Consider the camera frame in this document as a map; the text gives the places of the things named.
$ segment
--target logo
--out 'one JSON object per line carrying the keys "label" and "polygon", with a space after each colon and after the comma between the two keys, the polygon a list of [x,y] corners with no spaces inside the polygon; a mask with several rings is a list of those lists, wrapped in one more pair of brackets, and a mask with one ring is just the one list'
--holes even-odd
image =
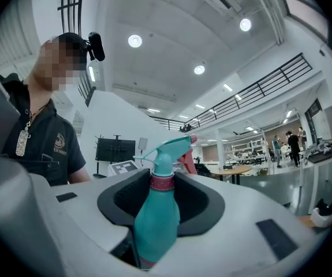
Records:
{"label": "logo", "polygon": [[62,148],[65,146],[64,137],[60,133],[58,133],[57,139],[54,144],[54,152],[57,152],[62,155],[67,155],[66,151],[63,151]]}

